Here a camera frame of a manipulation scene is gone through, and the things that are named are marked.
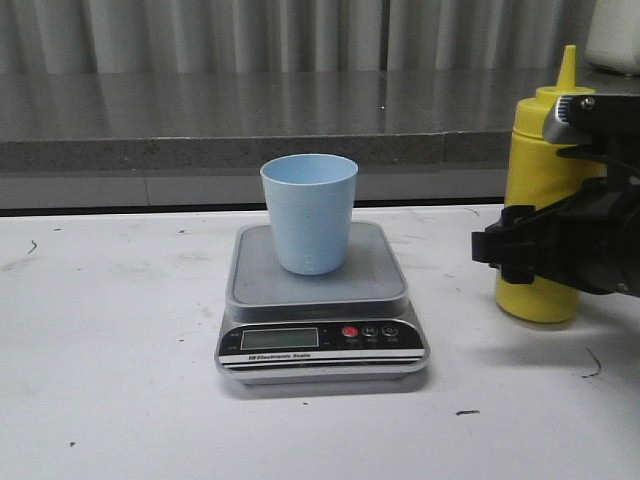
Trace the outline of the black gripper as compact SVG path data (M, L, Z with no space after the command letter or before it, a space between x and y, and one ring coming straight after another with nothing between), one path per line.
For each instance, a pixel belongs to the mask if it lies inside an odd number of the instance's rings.
M537 278L593 294L639 294L639 97L575 94L543 127L558 155L605 166L579 191L542 209L505 207L471 234L471 257L516 285Z

